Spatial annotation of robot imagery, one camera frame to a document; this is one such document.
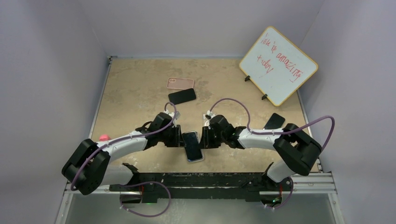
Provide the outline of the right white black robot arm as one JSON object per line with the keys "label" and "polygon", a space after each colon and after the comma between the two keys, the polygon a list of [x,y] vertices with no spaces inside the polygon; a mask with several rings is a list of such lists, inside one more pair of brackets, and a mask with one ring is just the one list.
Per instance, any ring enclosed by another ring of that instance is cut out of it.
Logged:
{"label": "right white black robot arm", "polygon": [[280,160],[270,164],[262,177],[263,186],[269,190],[294,174],[307,176],[323,151],[317,141],[292,123],[285,128],[248,130],[245,126],[234,127],[223,115],[204,117],[208,121],[202,128],[199,144],[202,149],[219,148],[225,144],[230,148],[260,148],[279,154]]}

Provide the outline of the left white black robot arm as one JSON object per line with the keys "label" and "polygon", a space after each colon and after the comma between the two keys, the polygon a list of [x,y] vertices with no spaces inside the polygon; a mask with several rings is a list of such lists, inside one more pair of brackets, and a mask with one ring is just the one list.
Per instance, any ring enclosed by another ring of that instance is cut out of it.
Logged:
{"label": "left white black robot arm", "polygon": [[162,142],[167,147],[182,146],[180,126],[175,124],[179,112],[161,112],[155,119],[133,132],[113,140],[83,140],[62,168],[62,175],[71,182],[71,190],[88,195],[101,185],[121,184],[133,191],[139,178],[126,166],[111,162],[128,154],[147,150]]}

